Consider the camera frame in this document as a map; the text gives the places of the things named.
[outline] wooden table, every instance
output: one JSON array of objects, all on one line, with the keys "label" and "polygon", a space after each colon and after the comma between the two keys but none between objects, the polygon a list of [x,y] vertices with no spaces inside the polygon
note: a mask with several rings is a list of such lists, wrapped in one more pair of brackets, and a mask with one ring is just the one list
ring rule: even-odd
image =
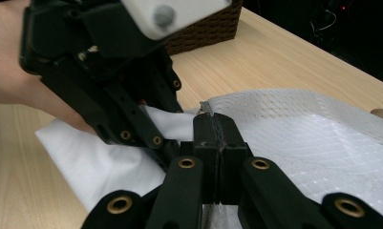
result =
[{"label": "wooden table", "polygon": [[[383,108],[383,83],[265,19],[243,10],[236,38],[173,56],[184,109],[248,89],[327,94],[369,112]],[[53,118],[0,105],[0,229],[79,228],[86,218],[34,131]]]}]

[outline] white fabric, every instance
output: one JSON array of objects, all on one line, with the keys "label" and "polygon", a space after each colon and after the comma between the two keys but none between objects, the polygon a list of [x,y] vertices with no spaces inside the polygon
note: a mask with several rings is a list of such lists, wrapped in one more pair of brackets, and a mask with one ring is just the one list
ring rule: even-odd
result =
[{"label": "white fabric", "polygon": [[[191,114],[169,114],[144,107],[166,139],[191,140]],[[159,186],[164,172],[142,149],[107,145],[97,136],[55,120],[36,132],[52,160],[87,211],[115,190],[143,196]]]},{"label": "white fabric", "polygon": [[[307,197],[320,202],[327,193],[345,192],[383,214],[383,119],[300,90],[248,91],[208,102],[236,121],[255,156],[276,162]],[[170,130],[166,138],[191,139],[193,115],[146,109],[164,135]],[[116,189],[143,195],[163,180],[140,149],[105,145],[60,121],[37,135],[89,211]],[[211,228],[240,228],[236,209],[221,209]]]}]

